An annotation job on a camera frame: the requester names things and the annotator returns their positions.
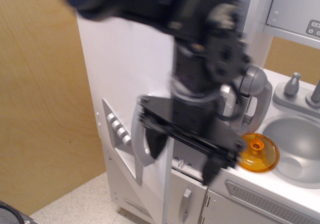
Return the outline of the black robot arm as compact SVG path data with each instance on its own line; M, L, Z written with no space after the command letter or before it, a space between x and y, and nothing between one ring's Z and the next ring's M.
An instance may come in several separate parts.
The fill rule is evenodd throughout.
M234 167L245 142L225 126L243 114L221 111L220 87L234 87L250 59L237 30L240 0L66 0L89 20L120 17L174 37L171 97L143 96L138 119L152 159L168 137L207 155L202 182L209 185L222 168Z

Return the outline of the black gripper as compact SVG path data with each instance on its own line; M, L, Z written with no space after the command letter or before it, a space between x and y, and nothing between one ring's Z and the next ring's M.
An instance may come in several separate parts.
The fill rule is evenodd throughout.
M203 185L210 185L221 168L235 167L246 144L226 122L241 114L221 115L218 93L204 98L187 98L178 93L170 98L140 98L144 109L140 120L153 159L158 158L171 137L208 156L202 169Z

